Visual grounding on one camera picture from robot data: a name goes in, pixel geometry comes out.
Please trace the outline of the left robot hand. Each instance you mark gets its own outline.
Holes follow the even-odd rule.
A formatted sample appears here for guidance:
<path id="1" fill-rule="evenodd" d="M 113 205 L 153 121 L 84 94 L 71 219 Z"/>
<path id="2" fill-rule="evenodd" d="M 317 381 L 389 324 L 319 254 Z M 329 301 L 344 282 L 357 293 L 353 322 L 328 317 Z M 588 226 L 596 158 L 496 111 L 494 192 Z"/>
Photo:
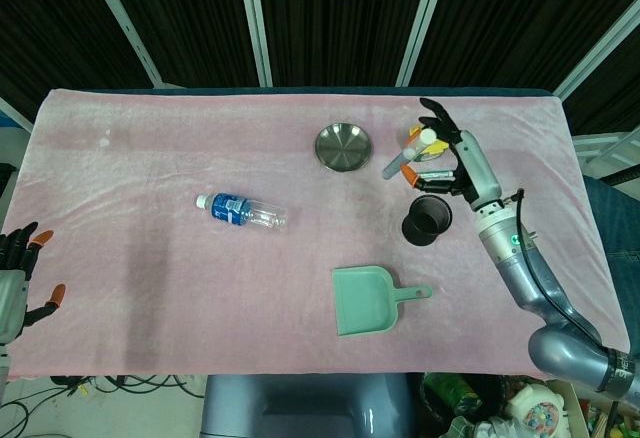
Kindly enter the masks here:
<path id="1" fill-rule="evenodd" d="M 40 307 L 28 308 L 28 294 L 40 251 L 54 236 L 46 230 L 33 237 L 38 228 L 32 222 L 9 234 L 1 235 L 1 346 L 12 343 L 25 327 L 55 313 L 61 306 L 66 285 L 54 287 L 50 298 Z"/>

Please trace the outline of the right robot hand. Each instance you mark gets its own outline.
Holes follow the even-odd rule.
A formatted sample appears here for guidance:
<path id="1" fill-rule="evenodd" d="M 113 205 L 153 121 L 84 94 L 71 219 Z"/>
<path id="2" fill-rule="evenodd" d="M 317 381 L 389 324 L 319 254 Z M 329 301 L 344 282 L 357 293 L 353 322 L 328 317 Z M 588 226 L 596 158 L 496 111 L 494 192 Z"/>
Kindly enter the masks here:
<path id="1" fill-rule="evenodd" d="M 421 105 L 433 113 L 419 118 L 422 131 L 433 131 L 438 140 L 449 145 L 449 150 L 457 160 L 453 170 L 453 180 L 426 180 L 420 177 L 408 164 L 402 164 L 400 172 L 409 185 L 426 193 L 461 195 L 476 212 L 481 208 L 501 200 L 502 190 L 473 134 L 460 130 L 449 113 L 438 102 L 421 97 Z"/>

